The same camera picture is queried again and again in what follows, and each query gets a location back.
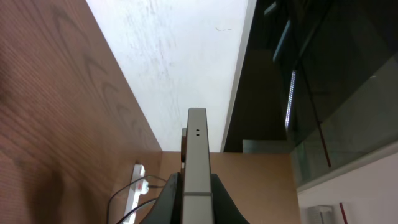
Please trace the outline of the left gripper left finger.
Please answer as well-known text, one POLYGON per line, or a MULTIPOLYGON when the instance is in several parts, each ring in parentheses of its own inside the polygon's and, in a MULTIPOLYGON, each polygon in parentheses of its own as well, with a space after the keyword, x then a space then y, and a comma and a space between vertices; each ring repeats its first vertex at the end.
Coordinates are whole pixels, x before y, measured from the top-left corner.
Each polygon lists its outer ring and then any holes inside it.
POLYGON ((171 174, 140 224, 181 224, 182 187, 181 173, 171 174))

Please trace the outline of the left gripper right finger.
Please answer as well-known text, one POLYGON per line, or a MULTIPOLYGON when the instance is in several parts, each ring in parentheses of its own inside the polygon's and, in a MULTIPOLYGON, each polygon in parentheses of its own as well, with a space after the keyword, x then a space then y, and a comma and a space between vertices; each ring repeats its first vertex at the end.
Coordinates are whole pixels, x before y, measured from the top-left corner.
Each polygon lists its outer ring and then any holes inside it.
POLYGON ((249 224, 216 174, 211 174, 211 190, 215 224, 249 224))

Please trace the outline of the Galaxy smartphone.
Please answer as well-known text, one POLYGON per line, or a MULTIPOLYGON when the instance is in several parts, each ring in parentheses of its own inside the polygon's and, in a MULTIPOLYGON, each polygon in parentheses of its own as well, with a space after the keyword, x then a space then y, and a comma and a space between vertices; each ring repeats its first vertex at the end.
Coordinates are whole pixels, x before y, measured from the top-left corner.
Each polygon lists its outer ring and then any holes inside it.
POLYGON ((206 109, 190 108, 182 197, 182 224, 214 222, 206 109))

